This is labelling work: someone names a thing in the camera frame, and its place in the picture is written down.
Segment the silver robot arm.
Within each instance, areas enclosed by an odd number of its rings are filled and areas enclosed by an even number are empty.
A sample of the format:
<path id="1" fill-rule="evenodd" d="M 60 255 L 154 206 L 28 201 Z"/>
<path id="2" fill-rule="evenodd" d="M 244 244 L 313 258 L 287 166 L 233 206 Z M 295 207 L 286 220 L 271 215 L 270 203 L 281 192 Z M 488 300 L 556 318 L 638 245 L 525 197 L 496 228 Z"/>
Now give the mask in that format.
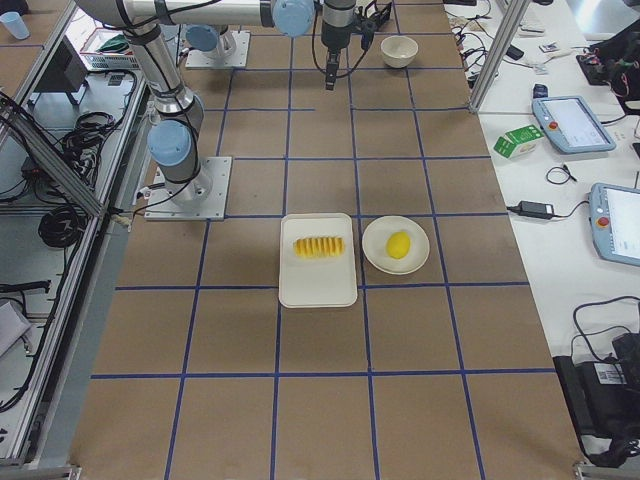
<path id="1" fill-rule="evenodd" d="M 208 56 L 226 57 L 236 51 L 236 41 L 227 25 L 188 25 L 185 37 L 193 49 Z"/>
<path id="2" fill-rule="evenodd" d="M 308 31 L 322 15 L 321 41 L 327 49 L 325 88 L 334 88 L 341 53 L 358 32 L 371 43 L 363 10 L 354 1 L 79 1 L 93 19 L 123 33 L 151 89 L 159 123 L 147 137 L 171 194 L 181 197 L 204 181 L 197 150 L 203 110 L 162 38 L 163 25 L 275 28 L 291 38 Z"/>

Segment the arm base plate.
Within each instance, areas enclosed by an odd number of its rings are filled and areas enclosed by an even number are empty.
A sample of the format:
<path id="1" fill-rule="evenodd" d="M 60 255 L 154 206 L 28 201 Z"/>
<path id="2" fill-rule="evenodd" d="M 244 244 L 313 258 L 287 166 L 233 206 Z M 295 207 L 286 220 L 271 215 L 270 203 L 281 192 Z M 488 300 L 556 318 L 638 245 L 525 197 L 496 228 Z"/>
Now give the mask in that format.
<path id="1" fill-rule="evenodd" d="M 186 68 L 220 70 L 245 68 L 248 59 L 250 32 L 226 30 L 219 33 L 208 25 L 192 26 L 185 35 L 190 51 Z"/>
<path id="2" fill-rule="evenodd" d="M 163 186 L 144 196 L 151 203 L 143 211 L 144 218 L 149 221 L 223 220 L 231 169 L 231 157 L 201 158 L 198 176 L 182 190 L 179 185 L 166 183 L 157 167 L 154 183 L 163 183 Z"/>

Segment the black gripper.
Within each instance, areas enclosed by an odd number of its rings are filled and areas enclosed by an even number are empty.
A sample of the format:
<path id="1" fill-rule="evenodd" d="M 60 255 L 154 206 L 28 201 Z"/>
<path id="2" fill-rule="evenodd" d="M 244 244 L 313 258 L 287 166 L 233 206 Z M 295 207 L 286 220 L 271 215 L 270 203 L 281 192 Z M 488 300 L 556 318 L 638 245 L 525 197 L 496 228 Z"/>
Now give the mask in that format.
<path id="1" fill-rule="evenodd" d="M 349 45 L 355 22 L 355 0 L 325 0 L 322 8 L 321 40 L 328 49 L 325 65 L 325 89 L 334 89 L 337 79 L 341 50 Z"/>

